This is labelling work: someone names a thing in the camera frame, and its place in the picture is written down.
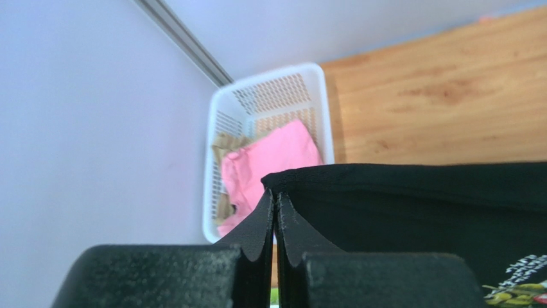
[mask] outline pink clothing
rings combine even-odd
[[[237,210],[218,227],[220,236],[228,234],[256,208],[264,193],[260,182],[262,177],[322,164],[313,139],[299,120],[276,128],[267,137],[227,154],[222,160],[221,176],[230,202]]]

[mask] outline laundry basket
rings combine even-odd
[[[220,239],[214,223],[225,188],[211,144],[226,132],[253,138],[300,119],[308,128],[323,162],[334,164],[333,137],[325,75],[314,63],[285,67],[237,81],[216,91],[207,128],[203,231],[211,243]]]

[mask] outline white wall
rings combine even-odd
[[[323,62],[529,0],[165,0],[233,78]]]
[[[215,90],[133,1],[0,3],[0,307],[101,243],[205,243]]]

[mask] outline wooden surface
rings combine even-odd
[[[321,66],[336,162],[547,158],[547,8]]]

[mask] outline black fabric bag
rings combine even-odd
[[[338,164],[262,182],[347,252],[453,253],[485,294],[547,293],[547,163]]]

